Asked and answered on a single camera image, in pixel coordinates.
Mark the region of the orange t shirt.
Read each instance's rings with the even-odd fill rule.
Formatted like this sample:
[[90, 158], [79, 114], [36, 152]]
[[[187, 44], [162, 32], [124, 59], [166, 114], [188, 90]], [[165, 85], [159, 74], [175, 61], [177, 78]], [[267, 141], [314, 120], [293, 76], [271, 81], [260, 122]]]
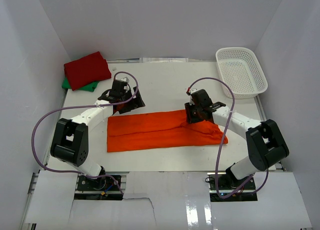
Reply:
[[222, 136], [211, 122], [189, 124], [184, 110], [112, 116], [107, 121], [106, 151], [219, 145]]

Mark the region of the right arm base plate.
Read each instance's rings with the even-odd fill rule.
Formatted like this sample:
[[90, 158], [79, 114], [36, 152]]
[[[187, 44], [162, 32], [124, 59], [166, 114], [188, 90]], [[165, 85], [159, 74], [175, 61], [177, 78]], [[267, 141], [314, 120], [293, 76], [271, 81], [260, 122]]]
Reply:
[[[222, 199], [218, 196], [215, 186], [215, 174], [209, 174], [204, 180], [209, 186], [210, 201], [212, 203], [217, 202], [256, 202], [258, 200], [257, 194], [252, 193], [256, 190], [256, 184], [253, 178], [251, 178], [244, 186], [242, 186], [231, 197]], [[234, 191], [245, 181], [237, 180], [233, 182], [225, 173], [218, 175], [218, 189], [221, 196], [226, 196]]]

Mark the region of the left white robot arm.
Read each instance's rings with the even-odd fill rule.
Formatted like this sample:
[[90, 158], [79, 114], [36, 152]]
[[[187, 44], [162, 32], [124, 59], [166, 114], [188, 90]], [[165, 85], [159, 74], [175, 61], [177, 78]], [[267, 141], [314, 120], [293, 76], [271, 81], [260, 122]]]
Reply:
[[89, 133], [115, 113], [123, 114], [145, 107], [137, 87], [131, 88], [127, 77], [115, 79], [112, 87], [97, 99], [93, 108], [71, 119], [58, 120], [50, 155], [89, 175], [88, 183], [99, 190], [105, 186], [104, 169], [89, 157]]

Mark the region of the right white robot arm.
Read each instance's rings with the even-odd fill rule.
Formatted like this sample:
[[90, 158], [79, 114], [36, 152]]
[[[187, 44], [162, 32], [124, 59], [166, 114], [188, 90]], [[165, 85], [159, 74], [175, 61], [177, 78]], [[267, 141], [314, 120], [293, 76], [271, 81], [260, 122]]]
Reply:
[[209, 121], [246, 140], [247, 156], [228, 167], [224, 175], [217, 176], [217, 186], [236, 190], [248, 176], [269, 169], [290, 154], [274, 120], [261, 121], [235, 113], [224, 103], [212, 102], [203, 89], [192, 89], [188, 95], [190, 101], [185, 104], [188, 123]]

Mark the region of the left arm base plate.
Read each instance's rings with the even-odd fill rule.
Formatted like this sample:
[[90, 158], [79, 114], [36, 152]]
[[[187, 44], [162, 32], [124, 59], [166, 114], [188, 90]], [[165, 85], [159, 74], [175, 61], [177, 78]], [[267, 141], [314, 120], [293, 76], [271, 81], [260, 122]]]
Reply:
[[74, 199], [75, 200], [102, 200], [102, 201], [121, 201], [122, 193], [125, 190], [126, 177], [124, 175], [112, 175], [105, 179], [89, 179], [84, 176], [78, 177]]

